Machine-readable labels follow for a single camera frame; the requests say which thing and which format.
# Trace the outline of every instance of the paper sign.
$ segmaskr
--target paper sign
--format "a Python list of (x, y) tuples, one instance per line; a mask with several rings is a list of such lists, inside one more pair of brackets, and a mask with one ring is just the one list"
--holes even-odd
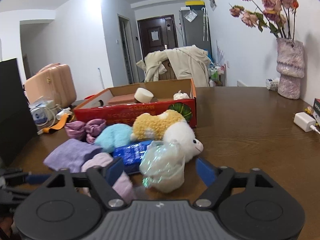
[(159, 41), (159, 35), (157, 31), (151, 32), (152, 41)]

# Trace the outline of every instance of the white charger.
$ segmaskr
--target white charger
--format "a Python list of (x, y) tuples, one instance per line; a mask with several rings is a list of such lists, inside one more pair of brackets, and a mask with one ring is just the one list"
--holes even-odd
[(313, 130), (320, 134), (318, 129), (315, 127), (316, 120), (305, 112), (297, 113), (294, 116), (293, 122), (305, 132), (310, 132)]

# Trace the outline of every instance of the cardboard box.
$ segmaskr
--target cardboard box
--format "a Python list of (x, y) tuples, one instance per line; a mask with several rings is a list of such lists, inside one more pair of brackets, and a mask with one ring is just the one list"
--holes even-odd
[[(135, 93), (138, 87), (151, 91), (158, 102), (111, 106), (107, 104), (115, 96)], [(173, 95), (179, 90), (187, 93), (190, 99), (174, 101)], [(79, 121), (88, 122), (101, 118), (107, 121), (107, 125), (125, 123), (132, 126), (135, 119), (143, 113), (158, 115), (168, 109), (180, 112), (185, 116), (190, 127), (196, 127), (196, 88), (192, 79), (163, 80), (108, 88), (77, 106), (74, 111)]]
[(315, 99), (313, 110), (313, 117), (316, 119), (317, 123), (320, 124), (320, 99)]

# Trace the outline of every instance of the pink vase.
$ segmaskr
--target pink vase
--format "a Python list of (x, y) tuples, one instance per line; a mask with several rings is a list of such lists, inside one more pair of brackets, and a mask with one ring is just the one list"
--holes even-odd
[(301, 78), (304, 77), (303, 43), (278, 38), (277, 71), (281, 74), (278, 93), (289, 99), (299, 99)]

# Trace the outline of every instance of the yellow plush toy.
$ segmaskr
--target yellow plush toy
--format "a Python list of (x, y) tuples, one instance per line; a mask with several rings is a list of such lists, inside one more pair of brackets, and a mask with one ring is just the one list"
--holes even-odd
[(133, 124), (131, 141), (162, 140), (169, 126), (177, 122), (186, 120), (174, 110), (167, 110), (160, 115), (141, 114)]

